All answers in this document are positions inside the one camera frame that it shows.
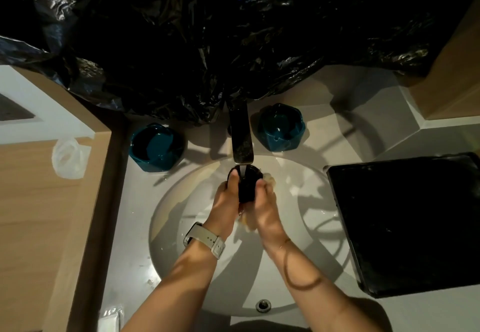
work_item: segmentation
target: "teal ceramic pot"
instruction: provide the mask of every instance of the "teal ceramic pot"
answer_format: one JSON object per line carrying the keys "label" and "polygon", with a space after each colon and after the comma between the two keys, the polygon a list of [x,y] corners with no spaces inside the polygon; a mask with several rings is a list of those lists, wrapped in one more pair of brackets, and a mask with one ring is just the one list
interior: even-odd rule
{"label": "teal ceramic pot", "polygon": [[130,139],[129,155],[146,172],[168,171],[184,150],[181,135],[171,128],[151,123]]}
{"label": "teal ceramic pot", "polygon": [[290,105],[277,103],[260,115],[259,140],[269,151],[282,152],[297,148],[304,133],[302,114]]}

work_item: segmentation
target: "smartwatch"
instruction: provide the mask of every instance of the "smartwatch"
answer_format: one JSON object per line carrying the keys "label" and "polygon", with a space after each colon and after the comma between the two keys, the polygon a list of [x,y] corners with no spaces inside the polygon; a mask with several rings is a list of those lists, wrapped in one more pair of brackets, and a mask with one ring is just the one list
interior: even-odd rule
{"label": "smartwatch", "polygon": [[190,228],[190,231],[187,232],[187,235],[183,239],[183,245],[187,247],[189,242],[195,238],[201,243],[206,244],[207,247],[212,251],[213,256],[217,259],[222,256],[223,250],[225,249],[225,242],[220,238],[220,236],[215,235],[206,228],[202,227],[202,223],[195,222]]}

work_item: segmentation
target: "drain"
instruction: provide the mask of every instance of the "drain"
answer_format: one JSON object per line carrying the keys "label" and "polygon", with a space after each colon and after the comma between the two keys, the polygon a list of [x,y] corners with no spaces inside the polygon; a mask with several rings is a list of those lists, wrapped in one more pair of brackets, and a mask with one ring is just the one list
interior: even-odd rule
{"label": "drain", "polygon": [[267,299],[262,299],[255,307],[260,313],[267,313],[270,311],[270,309],[272,309],[272,305]]}

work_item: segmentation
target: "white watch strap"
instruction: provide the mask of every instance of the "white watch strap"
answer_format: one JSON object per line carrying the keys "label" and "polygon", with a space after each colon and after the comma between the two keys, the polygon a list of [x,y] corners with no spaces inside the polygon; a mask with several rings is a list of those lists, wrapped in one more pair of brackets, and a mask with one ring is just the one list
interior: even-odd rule
{"label": "white watch strap", "polygon": [[187,234],[187,238],[190,237],[206,244],[217,259],[222,256],[223,250],[225,249],[225,243],[221,237],[215,235],[206,228],[195,224]]}

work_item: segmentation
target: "person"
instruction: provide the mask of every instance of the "person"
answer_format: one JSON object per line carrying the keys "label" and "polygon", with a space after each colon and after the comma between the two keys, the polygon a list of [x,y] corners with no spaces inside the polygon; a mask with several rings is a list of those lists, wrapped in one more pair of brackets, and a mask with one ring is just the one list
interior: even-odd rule
{"label": "person", "polygon": [[[203,227],[226,240],[239,213],[239,176],[232,171],[228,184],[220,184]],[[254,213],[261,243],[285,285],[315,332],[381,332],[333,282],[319,270],[285,233],[277,197],[264,180],[255,185],[255,200],[245,211]],[[191,330],[217,258],[210,248],[192,239],[170,274],[126,323],[122,332],[183,332]]]}

